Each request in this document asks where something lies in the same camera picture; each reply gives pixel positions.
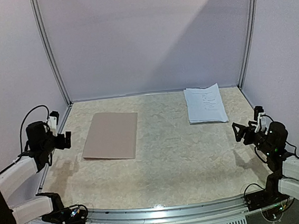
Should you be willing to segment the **brown plastic folder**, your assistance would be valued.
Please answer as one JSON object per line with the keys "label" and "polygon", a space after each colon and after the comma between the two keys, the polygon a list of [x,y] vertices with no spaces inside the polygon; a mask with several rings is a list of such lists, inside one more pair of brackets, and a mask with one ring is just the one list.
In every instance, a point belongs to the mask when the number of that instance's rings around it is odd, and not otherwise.
{"label": "brown plastic folder", "polygon": [[134,159],[138,114],[96,113],[87,134],[82,158],[84,159]]}

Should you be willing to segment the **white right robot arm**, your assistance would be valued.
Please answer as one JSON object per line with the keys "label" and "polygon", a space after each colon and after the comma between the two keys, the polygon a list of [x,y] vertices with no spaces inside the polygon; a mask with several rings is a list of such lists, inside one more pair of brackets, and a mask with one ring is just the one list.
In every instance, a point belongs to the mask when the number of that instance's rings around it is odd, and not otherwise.
{"label": "white right robot arm", "polygon": [[280,203],[289,197],[299,200],[299,159],[285,149],[288,137],[285,125],[273,121],[266,131],[259,130],[259,126],[254,122],[249,126],[232,125],[236,141],[254,145],[266,156],[266,164],[272,172],[263,190],[244,194],[249,211]]}

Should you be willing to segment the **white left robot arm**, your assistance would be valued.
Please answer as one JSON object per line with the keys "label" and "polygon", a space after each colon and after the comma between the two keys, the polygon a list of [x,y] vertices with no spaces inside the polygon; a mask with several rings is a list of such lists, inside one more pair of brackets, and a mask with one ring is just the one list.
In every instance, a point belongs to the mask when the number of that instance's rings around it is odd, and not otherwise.
{"label": "white left robot arm", "polygon": [[71,147],[71,132],[57,132],[58,120],[53,114],[46,122],[36,121],[26,127],[27,142],[22,153],[0,172],[0,224],[26,224],[38,217],[64,223],[70,209],[57,193],[38,193],[32,199],[9,206],[10,196],[31,176],[53,162],[53,152]]}

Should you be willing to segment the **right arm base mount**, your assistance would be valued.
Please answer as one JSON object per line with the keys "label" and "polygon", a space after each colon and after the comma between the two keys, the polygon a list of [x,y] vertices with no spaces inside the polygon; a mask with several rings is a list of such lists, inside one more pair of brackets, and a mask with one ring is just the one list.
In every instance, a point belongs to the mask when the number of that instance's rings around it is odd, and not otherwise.
{"label": "right arm base mount", "polygon": [[278,205],[281,201],[285,201],[290,197],[286,194],[281,194],[276,192],[271,194],[266,192],[266,190],[259,190],[256,192],[248,193],[244,196],[244,200],[248,206],[249,211],[263,209],[269,206]]}

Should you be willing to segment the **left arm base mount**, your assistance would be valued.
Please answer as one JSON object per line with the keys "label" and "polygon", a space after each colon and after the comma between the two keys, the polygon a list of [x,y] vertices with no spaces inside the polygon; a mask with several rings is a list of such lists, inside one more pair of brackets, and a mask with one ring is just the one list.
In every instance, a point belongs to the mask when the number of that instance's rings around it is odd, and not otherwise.
{"label": "left arm base mount", "polygon": [[71,205],[42,216],[42,221],[53,224],[86,224],[88,212],[83,204]]}

